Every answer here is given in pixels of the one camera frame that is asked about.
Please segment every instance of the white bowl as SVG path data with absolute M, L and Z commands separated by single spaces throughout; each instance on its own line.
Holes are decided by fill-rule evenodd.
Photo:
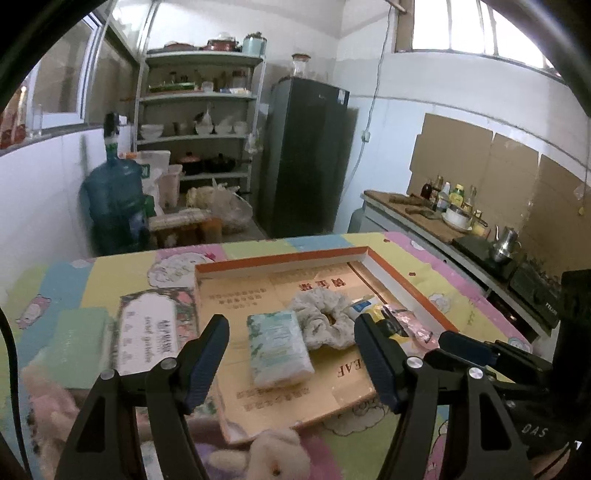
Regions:
M 213 130 L 211 125 L 196 125 L 195 131 L 197 135 L 209 135 Z
M 470 217 L 463 215 L 462 213 L 455 212 L 451 208 L 448 208 L 445 213 L 443 213 L 443 216 L 448 223 L 451 223 L 453 226 L 460 229 L 467 229 L 470 226 Z
M 246 135 L 248 133 L 248 124 L 246 122 L 236 122 L 234 132 L 236 135 Z
M 232 126 L 225 124 L 225 125 L 216 125 L 216 132 L 218 135 L 228 135 L 232 131 Z
M 156 140 L 162 136 L 164 125 L 142 125 L 139 133 L 144 140 Z

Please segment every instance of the metal shelf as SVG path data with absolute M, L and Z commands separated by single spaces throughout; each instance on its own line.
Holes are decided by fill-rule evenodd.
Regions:
M 247 171 L 229 171 L 224 173 L 200 173 L 199 175 L 183 175 L 181 181 L 185 180 L 209 180 L 209 179 L 245 179 L 248 178 Z
M 248 135 L 224 134 L 224 135 L 175 135 L 174 137 L 159 137 L 156 140 L 138 140 L 138 145 L 151 145 L 155 143 L 179 142 L 181 140 L 219 140 L 224 138 L 237 138 L 244 140 Z
M 219 93 L 219 92 L 175 92 L 175 93 L 153 93 L 152 95 L 143 96 L 139 99 L 140 103 L 160 103 L 160 102 L 175 102 L 187 99 L 216 99 L 216 100 L 256 100 L 256 95 L 249 93 L 248 95 L 236 95 L 234 93 Z
M 149 53 L 146 63 L 150 67 L 181 64 L 228 65 L 256 67 L 264 60 L 263 57 L 248 55 L 239 51 L 203 51 L 181 50 Z

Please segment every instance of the cardboard sheet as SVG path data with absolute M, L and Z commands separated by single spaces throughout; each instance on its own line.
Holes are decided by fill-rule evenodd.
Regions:
M 418 194 L 438 174 L 478 188 L 476 207 L 494 230 L 515 228 L 529 256 L 551 275 L 591 268 L 591 212 L 573 194 L 582 181 L 552 159 L 518 141 L 474 125 L 425 115 L 417 137 L 407 193 Z
M 344 351 L 321 347 L 311 352 L 316 373 L 293 387 L 255 388 L 250 366 L 246 318 L 284 310 L 300 291 L 321 287 L 344 293 L 351 300 L 378 293 L 386 303 L 396 301 L 361 262 L 340 261 L 244 277 L 234 272 L 222 278 L 200 279 L 198 275 L 197 285 L 200 330 L 215 313 L 230 322 L 230 342 L 213 388 L 222 432 L 230 444 L 246 442 L 266 429 L 318 421 L 375 395 L 355 346 Z M 432 307 L 418 292 L 412 295 Z

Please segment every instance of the patterned tablecloth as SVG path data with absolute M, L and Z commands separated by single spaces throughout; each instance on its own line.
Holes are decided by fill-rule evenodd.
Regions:
M 460 330 L 479 340 L 497 339 L 529 346 L 525 338 L 482 297 L 479 290 L 447 264 L 438 260 L 401 233 L 353 233 L 298 237 L 272 241 L 196 245 L 91 260 L 39 265 L 17 281 L 4 307 L 17 341 L 20 367 L 28 365 L 54 338 L 64 313 L 90 321 L 92 316 L 120 314 L 122 299 L 147 290 L 192 288 L 193 265 L 202 261 L 260 257 L 320 249 L 369 246 L 428 297 Z M 182 294 L 177 294 L 181 304 Z M 4 365 L 4 345 L 0 346 Z M 0 369 L 0 427 L 14 445 L 10 420 L 7 369 Z M 22 419 L 30 410 L 28 394 L 21 386 Z M 213 407 L 203 411 L 213 414 Z M 447 407 L 440 407 L 433 436 L 433 450 L 426 478 L 439 475 Z M 310 453 L 311 478 L 325 480 L 374 480 L 391 442 L 398 417 L 378 400 L 325 420 L 302 434 Z M 42 478 L 36 460 L 35 478 Z

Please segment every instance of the plastic bag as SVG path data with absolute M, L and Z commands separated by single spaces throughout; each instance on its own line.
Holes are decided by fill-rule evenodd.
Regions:
M 246 229 L 252 219 L 252 206 L 225 185 L 213 181 L 214 191 L 211 195 L 209 209 L 212 216 L 222 221 L 225 232 L 241 232 Z

